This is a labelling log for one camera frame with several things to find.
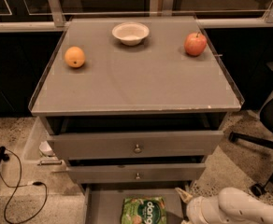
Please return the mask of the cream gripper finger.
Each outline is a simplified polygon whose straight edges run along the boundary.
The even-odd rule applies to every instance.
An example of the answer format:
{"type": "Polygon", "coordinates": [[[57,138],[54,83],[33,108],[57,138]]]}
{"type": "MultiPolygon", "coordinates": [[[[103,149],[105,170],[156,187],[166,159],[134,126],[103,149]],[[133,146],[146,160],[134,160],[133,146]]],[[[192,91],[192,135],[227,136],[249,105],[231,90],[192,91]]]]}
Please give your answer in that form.
{"type": "Polygon", "coordinates": [[[188,193],[186,190],[183,190],[181,188],[175,188],[175,191],[178,193],[178,195],[180,196],[181,200],[184,203],[189,203],[191,199],[193,198],[193,196],[190,193],[188,193]]]}

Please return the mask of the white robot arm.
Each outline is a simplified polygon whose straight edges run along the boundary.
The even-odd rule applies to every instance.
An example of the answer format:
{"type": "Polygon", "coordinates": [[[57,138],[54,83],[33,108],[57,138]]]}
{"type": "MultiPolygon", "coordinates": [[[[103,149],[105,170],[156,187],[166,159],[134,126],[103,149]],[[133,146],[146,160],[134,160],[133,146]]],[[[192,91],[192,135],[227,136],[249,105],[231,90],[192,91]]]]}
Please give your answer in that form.
{"type": "Polygon", "coordinates": [[[186,204],[186,217],[181,224],[273,224],[273,205],[263,203],[246,192],[222,189],[212,197],[194,197],[175,188],[186,204]]]}

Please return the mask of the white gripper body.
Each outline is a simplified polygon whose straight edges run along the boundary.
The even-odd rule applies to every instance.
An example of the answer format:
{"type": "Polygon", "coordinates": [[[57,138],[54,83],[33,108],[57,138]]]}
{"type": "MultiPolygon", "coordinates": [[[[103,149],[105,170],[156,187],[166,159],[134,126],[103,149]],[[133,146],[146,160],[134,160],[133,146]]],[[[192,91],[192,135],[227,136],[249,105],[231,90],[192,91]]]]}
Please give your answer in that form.
{"type": "Polygon", "coordinates": [[[221,224],[216,197],[197,197],[187,204],[186,214],[193,224],[221,224]]]}

